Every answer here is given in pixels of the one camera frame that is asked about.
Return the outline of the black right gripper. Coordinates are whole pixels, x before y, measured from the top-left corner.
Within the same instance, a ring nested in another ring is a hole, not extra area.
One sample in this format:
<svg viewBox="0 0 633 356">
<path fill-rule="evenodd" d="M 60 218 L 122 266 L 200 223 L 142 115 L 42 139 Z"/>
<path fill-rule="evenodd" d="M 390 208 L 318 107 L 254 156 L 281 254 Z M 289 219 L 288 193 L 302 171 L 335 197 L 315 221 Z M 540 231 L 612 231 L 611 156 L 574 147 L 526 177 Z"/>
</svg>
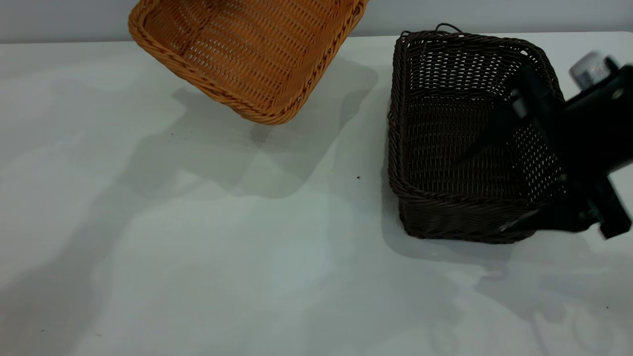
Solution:
<svg viewBox="0 0 633 356">
<path fill-rule="evenodd" d="M 610 174 L 632 162 L 631 64 L 565 102 L 556 99 L 530 68 L 518 72 L 515 85 L 509 99 L 493 110 L 483 131 L 455 165 L 504 142 L 532 121 L 560 164 L 566 191 L 498 230 L 577 233 L 598 224 L 605 239 L 628 232 L 632 219 Z"/>
</svg>

